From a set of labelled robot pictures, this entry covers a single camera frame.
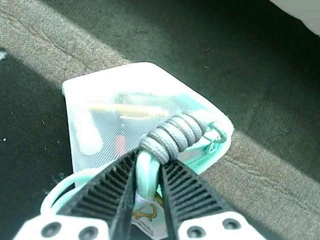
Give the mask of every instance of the white object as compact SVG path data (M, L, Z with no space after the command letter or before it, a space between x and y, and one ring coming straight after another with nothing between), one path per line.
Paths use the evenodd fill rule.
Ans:
M231 223L231 228L227 226L228 222L225 221ZM241 214L235 211L183 221L178 234L180 240L195 238L202 240L266 240Z
M319 0L270 0L280 9L301 20L305 26L320 36Z
M73 171L107 166L136 148L147 132L173 115L205 110L223 124L216 106L162 68L148 62L118 66L67 80L62 85L68 114ZM201 139L199 143L210 144ZM228 142L223 154L228 150Z
M47 214L26 221L13 240L109 240L108 230L101 219Z
M0 49L0 61L6 59L7 55L8 55L8 53L1 48Z

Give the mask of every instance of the tag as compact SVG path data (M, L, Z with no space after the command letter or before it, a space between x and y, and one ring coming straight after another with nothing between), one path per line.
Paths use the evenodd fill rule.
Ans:
M162 240L168 237L165 211L161 204L162 199L159 196L155 201L149 201L135 194L131 224L152 240Z

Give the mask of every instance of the carpet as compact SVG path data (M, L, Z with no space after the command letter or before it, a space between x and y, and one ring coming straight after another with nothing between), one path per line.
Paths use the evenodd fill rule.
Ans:
M320 38L271 2L2 0L0 48L2 240L72 172L63 81L142 61L233 122L203 177L281 239L319 238Z

